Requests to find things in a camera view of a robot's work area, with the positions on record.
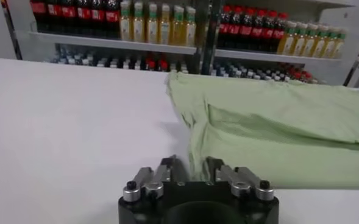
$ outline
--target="plastic bottle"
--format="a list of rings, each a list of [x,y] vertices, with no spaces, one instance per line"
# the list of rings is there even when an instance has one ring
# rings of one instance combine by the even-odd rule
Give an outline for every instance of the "plastic bottle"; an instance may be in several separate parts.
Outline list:
[[[172,22],[172,45],[183,45],[183,7],[175,5],[174,21]]]
[[[341,58],[342,57],[342,48],[344,45],[344,39],[346,38],[347,31],[341,29],[338,34],[338,39],[335,41],[335,47],[332,50],[331,58]]]
[[[254,15],[253,9],[247,9],[246,14],[241,19],[240,40],[238,42],[239,48],[249,49],[250,34],[252,30],[252,17]]]
[[[157,35],[157,24],[158,21],[156,19],[156,11],[157,6],[155,3],[149,4],[149,19],[147,24],[147,42],[152,44],[158,43],[158,35]]]
[[[129,2],[123,1],[121,2],[121,39],[124,41],[132,41],[132,29],[130,25],[130,17],[129,17]]]
[[[171,22],[169,19],[169,5],[162,5],[162,20],[159,23],[159,43],[169,44],[169,36],[171,33]]]
[[[274,31],[270,40],[270,51],[277,52],[278,45],[285,33],[286,29],[286,19],[288,14],[279,13],[278,18],[275,20]]]
[[[294,40],[294,31],[296,29],[297,24],[292,21],[286,22],[287,30],[286,33],[283,35],[279,45],[278,45],[278,54],[285,54],[288,55],[293,44]]]
[[[271,38],[275,26],[276,11],[270,11],[268,16],[263,17],[263,30],[261,34],[260,50],[269,52],[271,51]]]
[[[318,36],[315,37],[315,42],[313,43],[315,47],[312,48],[312,51],[310,53],[311,57],[319,58],[321,56],[321,51],[325,45],[325,36],[327,35],[328,29],[328,26],[319,25]]]
[[[308,24],[307,37],[305,38],[304,47],[301,50],[300,56],[309,57],[312,48],[315,47],[315,38],[318,26],[315,24]]]
[[[136,42],[144,42],[144,17],[143,17],[143,3],[135,3],[135,17],[133,18],[133,40]]]
[[[196,40],[196,10],[192,7],[187,7],[187,16],[186,16],[186,38],[185,38],[185,45],[188,47],[194,47],[195,46],[195,40]]]
[[[331,27],[329,29],[328,39],[324,44],[323,49],[321,50],[320,57],[321,58],[331,58],[332,51],[335,48],[335,41],[338,39],[338,33],[340,32],[340,28]]]
[[[293,56],[300,56],[302,48],[304,47],[305,39],[307,37],[307,27],[308,24],[305,23],[297,23],[297,35],[294,38],[290,54]]]
[[[260,10],[258,12],[258,15],[254,18],[254,20],[252,22],[250,49],[254,50],[254,51],[260,50],[264,15],[265,15],[265,11]]]

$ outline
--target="cola bottle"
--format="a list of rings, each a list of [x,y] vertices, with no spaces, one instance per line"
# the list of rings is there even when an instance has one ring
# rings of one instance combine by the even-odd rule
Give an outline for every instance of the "cola bottle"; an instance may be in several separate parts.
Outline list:
[[[63,20],[66,33],[77,33],[77,0],[62,0]]]
[[[30,6],[37,23],[37,30],[45,32],[48,30],[48,12],[44,0],[30,0]]]
[[[77,0],[77,17],[79,33],[91,35],[91,0]]]
[[[63,32],[64,26],[62,3],[60,2],[60,0],[46,0],[46,3],[48,5],[49,12],[49,29],[53,32]]]
[[[121,19],[119,0],[107,0],[106,2],[106,34],[108,37],[119,38],[119,21]]]
[[[92,26],[94,34],[99,37],[105,36],[105,4],[103,0],[92,0],[91,12],[93,15]]]
[[[250,34],[252,30],[252,17],[254,16],[253,9],[247,9],[246,14],[241,19],[241,27],[240,27],[240,41],[239,48],[249,49],[249,41]]]
[[[274,21],[277,16],[276,11],[270,11],[268,16],[263,17],[263,30],[261,34],[261,43],[260,43],[260,50],[261,51],[270,51],[270,42],[272,33],[274,31]]]

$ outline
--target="red label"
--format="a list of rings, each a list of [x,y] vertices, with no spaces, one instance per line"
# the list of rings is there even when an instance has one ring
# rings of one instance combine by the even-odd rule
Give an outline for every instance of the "red label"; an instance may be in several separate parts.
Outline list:
[[[272,33],[272,37],[276,39],[281,39],[283,36],[283,30],[275,30],[274,33]]]
[[[48,11],[51,16],[61,16],[63,14],[59,5],[48,4]]]
[[[262,37],[263,38],[271,38],[272,37],[272,29],[263,29]]]
[[[119,21],[119,10],[118,11],[106,11],[106,20],[108,22],[118,22]]]
[[[32,7],[33,13],[46,13],[45,4],[42,2],[31,2],[30,6]]]
[[[63,6],[63,16],[64,17],[75,17],[76,16],[76,10],[75,7],[64,7]]]
[[[240,34],[242,34],[243,36],[248,36],[250,35],[251,30],[252,30],[251,26],[241,26]]]
[[[95,20],[104,20],[105,19],[105,11],[93,9],[93,19]]]
[[[80,19],[91,19],[91,10],[77,8],[77,15],[79,16]]]
[[[252,28],[251,36],[260,37],[261,34],[262,34],[262,28]]]

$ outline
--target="yellow juice bottle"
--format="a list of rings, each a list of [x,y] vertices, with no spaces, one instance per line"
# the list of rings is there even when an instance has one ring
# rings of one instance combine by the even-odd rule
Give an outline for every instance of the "yellow juice bottle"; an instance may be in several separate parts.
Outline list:
[[[328,26],[319,25],[318,36],[315,37],[315,42],[313,43],[315,47],[312,48],[310,52],[310,57],[314,57],[314,58],[320,57],[320,53],[325,45],[328,29],[329,29]]]
[[[292,47],[290,49],[290,54],[293,56],[300,56],[301,50],[304,47],[304,42],[307,37],[307,27],[308,24],[297,23],[297,35],[294,37]]]
[[[143,18],[143,3],[135,3],[135,17],[133,19],[133,40],[136,42],[144,42],[144,18]]]
[[[120,22],[120,29],[121,29],[121,39],[124,41],[132,41],[132,29],[131,29],[131,22],[129,17],[129,2],[123,1],[121,2],[121,22]]]
[[[338,39],[340,28],[331,27],[329,29],[328,40],[320,53],[321,58],[331,58],[332,50],[335,48],[335,41]]]
[[[172,22],[171,45],[183,45],[183,7],[175,5]]]
[[[335,41],[335,47],[332,50],[331,58],[341,58],[342,57],[342,48],[344,45],[344,39],[346,38],[347,31],[341,29],[338,34],[338,39]]]
[[[314,48],[315,38],[317,37],[316,32],[318,26],[315,24],[308,24],[307,37],[305,38],[304,47],[301,50],[300,56],[309,57],[312,48]]]
[[[149,19],[147,26],[147,42],[152,44],[158,43],[158,21],[156,18],[157,6],[155,3],[149,4]]]
[[[290,53],[291,46],[294,40],[294,31],[296,30],[297,24],[292,21],[286,22],[286,32],[279,42],[277,54],[288,55]]]

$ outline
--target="bottle label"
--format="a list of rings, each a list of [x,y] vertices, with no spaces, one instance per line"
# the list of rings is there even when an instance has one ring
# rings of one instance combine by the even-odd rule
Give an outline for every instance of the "bottle label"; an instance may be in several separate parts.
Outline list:
[[[262,34],[262,28],[252,28],[251,36],[260,37],[261,34]]]
[[[48,11],[51,16],[62,16],[62,8],[59,5],[48,4]]]
[[[157,43],[157,22],[148,23],[148,43]]]
[[[94,20],[104,20],[105,19],[105,11],[93,9],[93,19]]]
[[[33,13],[46,13],[46,7],[43,2],[31,2],[30,6],[32,7]]]
[[[241,26],[240,34],[242,34],[243,36],[248,36],[251,34],[251,30],[251,26]]]
[[[263,29],[261,35],[263,38],[271,38],[272,37],[272,29]]]
[[[75,7],[62,7],[63,10],[63,16],[68,18],[73,18],[76,16],[76,10]]]
[[[90,9],[77,8],[77,14],[80,19],[91,19]]]
[[[117,11],[106,11],[106,20],[110,23],[116,23],[119,21],[119,10]]]
[[[304,51],[302,52],[303,57],[309,57],[311,49],[313,47],[314,39],[309,39],[304,47]]]
[[[293,55],[294,56],[299,56],[300,55],[300,52],[302,50],[302,47],[304,45],[304,42],[305,42],[305,39],[304,38],[300,38],[297,40],[297,43],[294,47],[294,52],[293,52]]]
[[[143,41],[143,22],[136,20],[134,25],[135,25],[135,32],[134,32],[135,41],[142,42]]]
[[[313,52],[314,57],[316,58],[320,57],[320,51],[323,48],[323,46],[324,46],[324,40],[319,41],[318,44],[316,45],[315,51]]]
[[[282,54],[289,54],[292,43],[293,43],[293,37],[288,37],[286,39],[285,45],[283,46]]]
[[[169,23],[162,23],[160,25],[160,43],[168,44],[169,40]]]

